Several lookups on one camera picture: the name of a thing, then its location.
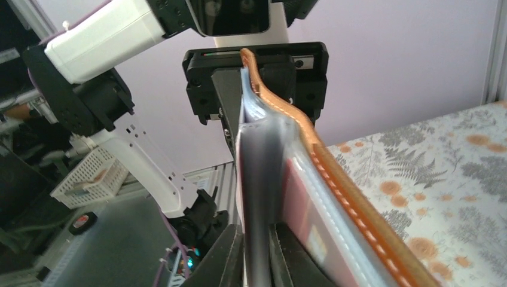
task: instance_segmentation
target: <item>black round object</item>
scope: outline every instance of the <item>black round object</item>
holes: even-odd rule
[[[79,216],[71,226],[69,226],[69,232],[73,235],[79,235],[88,229],[97,221],[97,215],[93,212],[87,212]]]

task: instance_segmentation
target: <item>white plastic basket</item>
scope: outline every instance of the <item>white plastic basket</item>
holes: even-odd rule
[[[113,155],[98,147],[92,150],[51,192],[51,196],[68,208],[111,199],[129,174]]]

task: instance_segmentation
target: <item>white wall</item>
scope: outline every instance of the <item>white wall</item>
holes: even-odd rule
[[[337,144],[481,103],[497,1],[320,0],[289,29],[330,59],[316,128]]]
[[[39,2],[61,26],[100,0]],[[328,92],[316,124],[326,144],[479,105],[496,7],[497,0],[320,0],[289,34],[327,45]],[[212,46],[186,31],[118,67],[141,122],[183,171],[231,159],[219,123],[201,126],[185,93],[184,53]]]

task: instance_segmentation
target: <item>brown leather edge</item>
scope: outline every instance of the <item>brown leather edge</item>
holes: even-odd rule
[[[253,52],[244,48],[241,50],[241,56],[243,65],[248,67],[250,72],[252,90],[274,109],[298,123],[301,128],[301,139],[321,177],[398,285],[403,287],[439,286],[423,264],[336,163],[308,117],[264,85]]]

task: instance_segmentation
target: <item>floral tablecloth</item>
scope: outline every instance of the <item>floral tablecloth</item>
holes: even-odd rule
[[[447,286],[507,286],[507,102],[329,150]]]

